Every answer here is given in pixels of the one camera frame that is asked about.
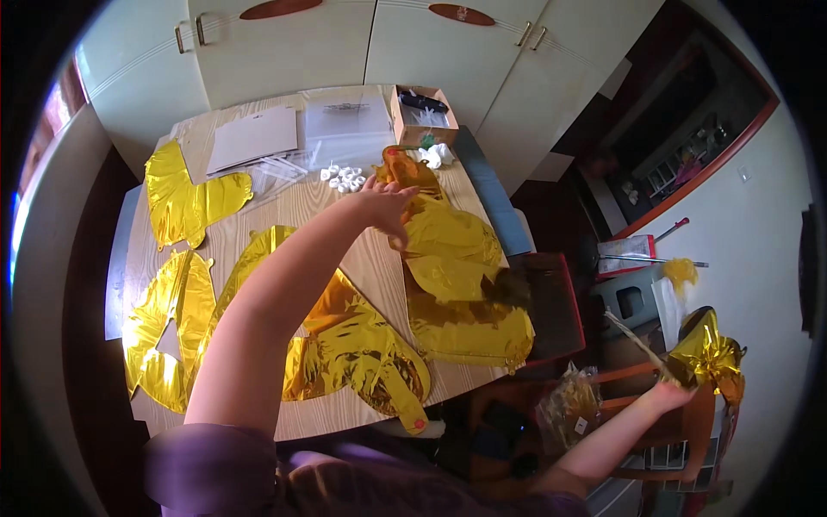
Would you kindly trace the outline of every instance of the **cabinet handle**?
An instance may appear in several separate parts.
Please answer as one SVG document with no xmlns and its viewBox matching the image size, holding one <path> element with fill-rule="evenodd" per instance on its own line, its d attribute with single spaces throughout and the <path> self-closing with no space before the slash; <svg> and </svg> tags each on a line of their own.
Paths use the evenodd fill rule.
<svg viewBox="0 0 827 517">
<path fill-rule="evenodd" d="M 537 38 L 537 43 L 535 43 L 534 46 L 531 47 L 531 50 L 536 50 L 537 47 L 540 46 L 540 41 L 543 40 L 543 36 L 546 35 L 546 32 L 548 32 L 548 29 L 546 27 L 543 27 L 543 31 L 540 32 L 540 36 Z"/>
<path fill-rule="evenodd" d="M 519 43 L 514 43 L 516 46 L 523 46 L 528 35 L 531 33 L 531 22 L 525 22 L 525 31 L 523 31 L 523 37 L 519 39 Z"/>
<path fill-rule="evenodd" d="M 195 31 L 198 33 L 198 45 L 199 46 L 207 46 L 204 43 L 204 28 L 201 26 L 201 17 L 204 15 L 202 12 L 195 18 Z"/>
<path fill-rule="evenodd" d="M 184 50 L 184 41 L 181 40 L 181 24 L 175 26 L 175 42 L 178 43 L 178 53 L 183 54 L 186 52 Z"/>
</svg>

